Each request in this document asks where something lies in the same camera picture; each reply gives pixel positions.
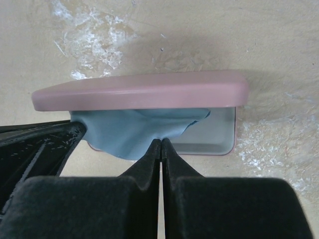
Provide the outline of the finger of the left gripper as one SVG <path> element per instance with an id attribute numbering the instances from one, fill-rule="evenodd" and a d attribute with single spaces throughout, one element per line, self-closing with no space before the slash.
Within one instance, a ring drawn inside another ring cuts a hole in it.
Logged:
<path id="1" fill-rule="evenodd" d="M 26 179 L 59 176 L 86 130 L 70 120 L 1 126 L 0 215 Z"/>

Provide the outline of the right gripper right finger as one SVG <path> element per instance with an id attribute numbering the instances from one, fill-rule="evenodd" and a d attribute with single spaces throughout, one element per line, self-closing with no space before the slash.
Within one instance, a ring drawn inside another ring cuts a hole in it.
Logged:
<path id="1" fill-rule="evenodd" d="M 311 239 L 293 188 L 278 178 L 204 177 L 161 143 L 168 239 Z"/>

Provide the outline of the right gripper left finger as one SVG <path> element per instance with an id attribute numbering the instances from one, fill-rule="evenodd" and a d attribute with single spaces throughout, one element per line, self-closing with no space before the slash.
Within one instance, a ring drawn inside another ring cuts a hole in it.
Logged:
<path id="1" fill-rule="evenodd" d="M 155 239 L 160 145 L 117 177 L 39 176 L 17 191 L 0 224 L 3 239 Z"/>

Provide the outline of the pink glasses case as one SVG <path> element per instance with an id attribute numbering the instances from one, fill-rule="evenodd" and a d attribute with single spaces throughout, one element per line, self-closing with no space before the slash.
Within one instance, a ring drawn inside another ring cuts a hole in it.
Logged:
<path id="1" fill-rule="evenodd" d="M 236 110 L 249 86 L 234 70 L 85 79 L 37 90 L 39 112 L 209 109 L 210 115 L 169 139 L 180 154 L 226 155 L 236 142 Z"/>

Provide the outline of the blue cleaning cloth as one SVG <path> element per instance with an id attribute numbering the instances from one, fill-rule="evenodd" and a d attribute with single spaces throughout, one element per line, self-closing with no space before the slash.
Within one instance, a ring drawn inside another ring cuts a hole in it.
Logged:
<path id="1" fill-rule="evenodd" d="M 140 159 L 154 139 L 181 136 L 207 118 L 209 109 L 71 111 L 86 127 L 83 137 L 95 150 L 126 160 Z"/>

